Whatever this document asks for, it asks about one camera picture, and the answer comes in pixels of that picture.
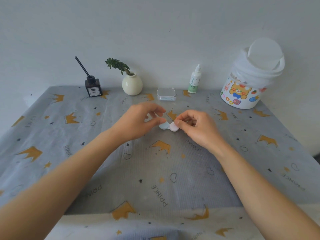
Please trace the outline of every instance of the left hand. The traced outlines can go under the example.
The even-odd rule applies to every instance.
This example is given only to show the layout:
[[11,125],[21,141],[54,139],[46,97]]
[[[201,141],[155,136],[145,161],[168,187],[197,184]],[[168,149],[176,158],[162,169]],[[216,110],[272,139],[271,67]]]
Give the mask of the left hand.
[[[167,120],[162,118],[165,112],[166,110],[156,103],[135,104],[110,129],[122,140],[122,143],[138,139],[153,127],[165,123]],[[145,122],[144,120],[149,118],[148,114],[153,119]]]

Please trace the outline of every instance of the bear sticker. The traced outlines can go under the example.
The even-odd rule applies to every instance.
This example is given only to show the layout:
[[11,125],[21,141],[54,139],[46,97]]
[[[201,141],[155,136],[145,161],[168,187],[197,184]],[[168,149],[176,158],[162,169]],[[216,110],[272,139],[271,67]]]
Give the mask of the bear sticker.
[[248,93],[251,91],[252,88],[248,88],[245,85],[234,83],[231,86],[230,94],[232,94],[236,98],[246,99]]

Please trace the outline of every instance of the right hand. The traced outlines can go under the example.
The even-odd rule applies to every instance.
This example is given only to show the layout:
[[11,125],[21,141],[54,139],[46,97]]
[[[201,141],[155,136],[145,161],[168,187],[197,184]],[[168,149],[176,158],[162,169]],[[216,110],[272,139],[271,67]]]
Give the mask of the right hand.
[[224,142],[214,120],[206,112],[187,110],[180,114],[174,123],[195,143],[210,151]]

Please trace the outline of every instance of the white ceramic vase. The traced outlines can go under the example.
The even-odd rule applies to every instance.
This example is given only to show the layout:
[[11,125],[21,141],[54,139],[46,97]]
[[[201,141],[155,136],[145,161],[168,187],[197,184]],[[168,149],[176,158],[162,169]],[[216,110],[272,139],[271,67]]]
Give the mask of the white ceramic vase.
[[133,75],[126,75],[122,80],[123,91],[131,96],[138,95],[142,91],[142,80],[136,73]]

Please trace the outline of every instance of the clear plastic case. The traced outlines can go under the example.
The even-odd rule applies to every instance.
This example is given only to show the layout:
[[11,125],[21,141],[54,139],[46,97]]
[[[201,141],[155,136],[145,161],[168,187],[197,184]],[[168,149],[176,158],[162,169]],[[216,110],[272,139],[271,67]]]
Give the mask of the clear plastic case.
[[158,100],[175,101],[177,99],[174,88],[158,88]]

